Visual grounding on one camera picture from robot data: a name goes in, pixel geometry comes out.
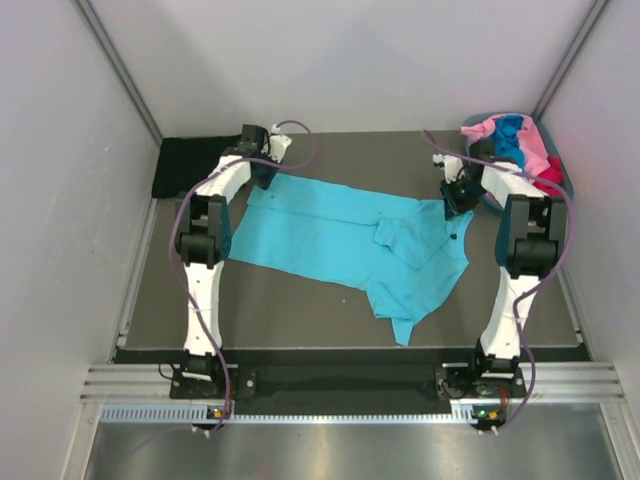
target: gray floor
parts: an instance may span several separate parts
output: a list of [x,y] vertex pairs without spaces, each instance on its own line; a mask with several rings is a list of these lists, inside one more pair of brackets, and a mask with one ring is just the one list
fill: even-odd
[[86,480],[622,480],[593,405],[531,406],[498,437],[466,425],[229,425],[209,440],[164,428],[100,425]]
[[[460,149],[456,132],[438,141]],[[418,132],[317,135],[318,156],[298,175],[420,199],[440,198],[442,173]],[[286,162],[306,158],[308,142],[296,136]],[[232,202],[234,226],[242,218],[250,187]],[[445,304],[414,330],[410,346],[473,346],[489,320],[498,289],[493,257],[499,217],[482,206],[468,229],[470,265]],[[166,244],[174,220],[172,201],[160,203],[132,324],[129,348],[182,348],[186,301],[171,276]],[[220,327],[227,348],[392,347],[388,320],[376,319],[364,292],[229,261],[222,277]],[[554,281],[532,308],[526,333],[532,345],[575,346],[576,336]]]

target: blue garment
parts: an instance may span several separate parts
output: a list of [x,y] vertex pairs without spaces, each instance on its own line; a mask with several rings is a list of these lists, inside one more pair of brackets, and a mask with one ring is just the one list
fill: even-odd
[[440,200],[278,174],[248,204],[230,258],[364,290],[401,345],[468,265],[464,234],[473,214],[447,222]]
[[489,137],[495,143],[496,155],[511,157],[524,170],[524,153],[520,150],[518,132],[522,128],[522,115],[505,115],[496,120],[496,131]]

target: wall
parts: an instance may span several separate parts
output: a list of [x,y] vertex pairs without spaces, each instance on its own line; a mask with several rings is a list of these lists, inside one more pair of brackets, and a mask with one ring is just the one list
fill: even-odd
[[590,0],[93,0],[165,136],[533,109]]
[[58,478],[157,147],[70,1],[1,0],[0,465]]
[[615,362],[640,422],[640,4],[616,0],[554,99],[550,128],[576,190],[568,273],[588,338]]

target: robotic arm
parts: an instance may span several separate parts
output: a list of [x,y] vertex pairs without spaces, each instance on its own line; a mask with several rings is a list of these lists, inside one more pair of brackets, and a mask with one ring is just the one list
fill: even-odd
[[[503,209],[496,239],[495,258],[500,267],[500,286],[489,324],[482,333],[469,365],[445,372],[442,383],[456,398],[491,397],[499,388],[513,387],[521,375],[518,369],[520,338],[514,302],[535,287],[558,261],[564,248],[567,207],[564,200],[549,197],[528,180],[514,176],[521,172],[510,158],[496,158],[489,140],[472,146],[471,155],[494,163],[506,171],[467,163],[458,157],[434,155],[434,165],[445,179],[440,191],[445,217],[450,219],[471,210],[489,193]],[[518,304],[524,329],[535,295]]]
[[[184,263],[189,293],[200,306],[204,322],[218,346],[222,346],[218,322],[220,278],[224,261],[231,250],[232,236],[228,204],[252,177],[258,180],[258,186],[267,189],[277,171],[274,167],[250,162],[228,165],[243,157],[259,157],[279,164],[290,144],[291,138],[279,134],[275,127],[268,132],[262,127],[243,126],[236,147],[224,152],[211,173],[218,176],[196,190],[182,218],[176,237],[176,250]],[[189,353],[189,361],[182,374],[211,381],[211,373],[217,365],[214,362],[216,352],[190,302],[188,308],[189,323],[184,349]]]

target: purple cable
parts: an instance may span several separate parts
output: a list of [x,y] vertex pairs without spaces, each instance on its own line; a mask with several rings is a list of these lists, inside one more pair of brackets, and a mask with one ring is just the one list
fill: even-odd
[[169,255],[169,265],[171,266],[171,270],[174,274],[174,276],[176,277],[176,279],[178,280],[178,282],[180,283],[180,285],[182,286],[182,288],[184,289],[185,293],[187,294],[187,298],[189,300],[189,302],[191,303],[191,305],[193,306],[195,312],[196,312],[196,316],[198,318],[198,323],[200,323],[200,327],[202,327],[202,331],[205,333],[205,335],[207,336],[207,338],[209,339],[209,342],[211,342],[211,345],[213,346],[213,349],[216,352],[216,355],[218,355],[218,358],[220,359],[220,364],[222,365],[222,372],[224,374],[224,383],[225,383],[225,399],[224,399],[224,412],[222,417],[220,418],[220,421],[217,423],[216,427],[213,429],[213,432],[217,431],[223,424],[223,421],[226,420],[230,414],[230,404],[231,404],[231,378],[229,377],[229,367],[227,366],[227,362],[224,359],[224,356],[222,355],[222,351],[220,350],[220,347],[218,347],[218,344],[216,343],[215,339],[213,338],[213,335],[211,335],[211,332],[209,331],[209,329],[207,328],[206,324],[204,323],[204,319],[202,318],[202,313],[200,312],[200,307],[198,306],[198,303],[196,302],[196,299],[193,298],[193,296],[191,295],[191,293],[189,293],[189,286],[187,285],[187,283],[182,280],[182,277],[180,276],[180,274],[178,273],[178,268],[182,267],[182,263],[178,264],[176,262],[177,260],[177,254],[175,251],[175,242],[176,242],[176,237],[178,235],[178,229],[180,227],[180,222],[182,221],[182,216],[184,215],[185,209],[187,208],[187,205],[189,204],[189,200],[191,200],[191,197],[193,197],[193,195],[195,195],[196,190],[198,190],[198,188],[200,188],[203,185],[206,185],[207,183],[209,183],[210,181],[214,180],[215,178],[218,177],[218,175],[220,175],[220,173],[222,173],[223,171],[225,171],[228,168],[231,168],[234,165],[237,165],[239,163],[242,162],[252,162],[252,163],[259,163],[261,165],[268,165],[270,167],[275,167],[278,168],[280,170],[297,170],[299,168],[304,168],[306,167],[311,161],[313,161],[315,154],[316,154],[316,139],[315,136],[313,135],[313,133],[311,132],[311,130],[309,130],[309,128],[304,125],[301,122],[298,122],[297,120],[285,120],[283,122],[280,122],[276,125],[277,128],[280,128],[282,125],[288,125],[288,124],[293,124],[293,125],[298,125],[299,127],[301,127],[303,130],[305,130],[307,132],[307,134],[309,134],[310,138],[311,138],[311,153],[309,154],[309,158],[307,158],[307,160],[304,163],[301,163],[300,165],[280,165],[277,163],[273,163],[270,162],[268,160],[264,160],[262,158],[238,158],[236,160],[232,160],[231,162],[229,162],[225,168],[221,169],[218,172],[213,173],[211,176],[205,178],[204,180],[198,182],[197,184],[195,184],[191,190],[189,190],[186,194],[186,196],[184,197],[184,200],[182,201],[182,204],[180,205],[180,208],[178,209],[178,213],[176,214],[176,220],[173,224],[173,229],[171,230],[171,236],[169,237],[169,245],[168,245],[168,255]]
[[524,410],[525,406],[527,405],[527,403],[529,402],[529,399],[531,398],[531,395],[533,394],[533,388],[535,387],[536,384],[536,361],[535,358],[533,356],[533,352],[531,351],[531,347],[529,346],[527,339],[525,337],[524,331],[522,330],[522,326],[520,325],[520,315],[518,314],[518,305],[520,304],[520,302],[522,300],[524,300],[525,298],[533,295],[536,292],[539,292],[541,289],[543,289],[546,285],[549,284],[549,282],[551,282],[551,280],[553,280],[555,277],[558,276],[558,273],[560,273],[560,269],[562,268],[562,266],[567,262],[567,256],[569,254],[569,250],[571,248],[571,244],[573,242],[573,237],[574,237],[574,231],[575,231],[575,210],[573,207],[573,202],[571,201],[571,197],[569,196],[569,194],[566,192],[566,190],[564,190],[562,187],[558,186],[557,184],[544,179],[544,178],[540,178],[540,177],[535,177],[533,175],[530,175],[526,172],[514,172],[512,170],[509,170],[508,168],[504,168],[504,167],[500,167],[499,165],[495,165],[491,162],[486,162],[484,160],[480,160],[478,158],[473,158],[470,157],[468,155],[463,155],[461,153],[457,153],[457,152],[453,152],[447,148],[441,147],[440,145],[438,145],[438,143],[436,142],[435,138],[433,138],[433,135],[431,134],[431,132],[429,132],[428,130],[422,130],[422,136],[425,140],[425,142],[427,142],[427,144],[429,146],[431,146],[434,150],[440,152],[440,153],[444,153],[446,155],[451,155],[454,157],[458,157],[462,160],[466,160],[468,162],[471,163],[476,163],[478,165],[483,165],[485,167],[489,167],[489,168],[493,168],[495,170],[499,170],[501,172],[507,172],[507,173],[511,173],[512,175],[516,176],[516,177],[522,177],[522,178],[526,178],[528,180],[533,180],[536,182],[540,182],[543,185],[547,185],[549,187],[552,187],[553,189],[555,189],[564,199],[565,204],[567,205],[567,238],[565,241],[565,246],[564,249],[562,250],[562,253],[560,254],[560,257],[558,258],[558,261],[556,262],[556,264],[553,266],[553,268],[549,271],[549,274],[544,277],[540,283],[538,283],[535,287],[533,287],[531,290],[528,290],[526,292],[524,292],[522,295],[520,295],[518,298],[516,298],[516,300],[513,302],[513,315],[516,318],[516,328],[518,330],[518,336],[520,337],[520,343],[522,344],[522,348],[525,351],[525,353],[527,354],[527,357],[529,357],[529,362],[531,363],[531,381],[529,382],[529,388],[527,389],[527,392],[525,393],[524,398],[522,399],[522,402],[520,403],[520,405],[518,405],[518,408],[516,409],[515,412],[513,412],[513,415],[511,415],[511,417],[509,417],[507,419],[507,421],[498,428],[499,431],[505,429],[507,426],[511,425],[512,422],[514,422],[521,414],[522,411]]

